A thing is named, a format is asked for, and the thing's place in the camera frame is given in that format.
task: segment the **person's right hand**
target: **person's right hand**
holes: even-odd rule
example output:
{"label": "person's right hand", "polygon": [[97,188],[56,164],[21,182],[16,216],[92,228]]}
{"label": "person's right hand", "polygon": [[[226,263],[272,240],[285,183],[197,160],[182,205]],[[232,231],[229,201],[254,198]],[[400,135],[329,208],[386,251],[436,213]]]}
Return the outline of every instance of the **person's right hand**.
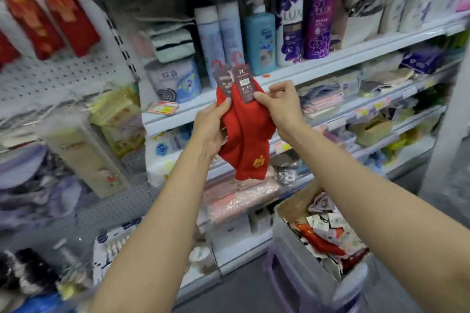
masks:
{"label": "person's right hand", "polygon": [[291,133],[304,122],[297,90],[291,80],[275,83],[269,93],[255,92],[255,99],[268,108],[281,139],[289,143]]}

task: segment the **floor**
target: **floor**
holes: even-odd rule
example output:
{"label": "floor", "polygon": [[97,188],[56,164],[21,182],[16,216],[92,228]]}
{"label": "floor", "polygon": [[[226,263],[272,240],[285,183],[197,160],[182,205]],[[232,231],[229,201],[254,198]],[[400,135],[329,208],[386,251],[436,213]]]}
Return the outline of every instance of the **floor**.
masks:
{"label": "floor", "polygon": [[[470,228],[470,138],[465,139],[456,156],[449,185],[443,195],[425,194],[423,199]],[[400,186],[416,193],[426,168],[421,166],[396,179]],[[223,277],[212,289],[176,307],[175,313],[285,313],[265,275],[265,255]],[[420,307],[378,260],[378,281],[364,289],[367,304],[362,312],[418,313]]]}

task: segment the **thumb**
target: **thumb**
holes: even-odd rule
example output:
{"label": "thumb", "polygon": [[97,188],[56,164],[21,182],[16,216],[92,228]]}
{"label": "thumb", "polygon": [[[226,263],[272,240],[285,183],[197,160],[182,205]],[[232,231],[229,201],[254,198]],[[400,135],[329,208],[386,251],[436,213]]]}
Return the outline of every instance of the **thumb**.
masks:
{"label": "thumb", "polygon": [[219,119],[224,115],[229,109],[232,104],[231,98],[226,98],[216,109],[215,113],[219,117]]}
{"label": "thumb", "polygon": [[270,96],[268,96],[266,93],[263,93],[263,92],[254,92],[253,96],[258,102],[260,102],[266,108],[269,108],[269,106],[271,105],[271,102],[273,101],[273,98],[271,98]]}

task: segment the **hand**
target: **hand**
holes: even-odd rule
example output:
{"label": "hand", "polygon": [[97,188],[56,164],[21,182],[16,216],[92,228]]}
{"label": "hand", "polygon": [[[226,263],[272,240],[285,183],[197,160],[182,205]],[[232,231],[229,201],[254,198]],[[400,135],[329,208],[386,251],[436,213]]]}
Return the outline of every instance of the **hand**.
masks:
{"label": "hand", "polygon": [[255,99],[268,108],[281,139],[289,143],[291,132],[304,123],[297,90],[291,80],[269,87],[269,93],[255,92]]}
{"label": "hand", "polygon": [[224,115],[232,104],[232,99],[227,98],[222,104],[212,103],[207,108],[196,114],[194,119],[192,143],[202,146],[205,153],[212,159],[220,150],[224,140],[220,132],[220,118]]}

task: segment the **blue shampoo bottle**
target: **blue shampoo bottle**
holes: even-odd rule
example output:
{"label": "blue shampoo bottle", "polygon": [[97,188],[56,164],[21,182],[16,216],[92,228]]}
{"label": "blue shampoo bottle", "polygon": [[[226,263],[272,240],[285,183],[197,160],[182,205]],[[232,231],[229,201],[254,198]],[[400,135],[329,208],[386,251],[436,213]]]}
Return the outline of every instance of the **blue shampoo bottle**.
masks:
{"label": "blue shampoo bottle", "polygon": [[253,13],[244,19],[246,52],[256,76],[276,69],[276,28],[274,14],[266,12],[264,0],[249,0]]}

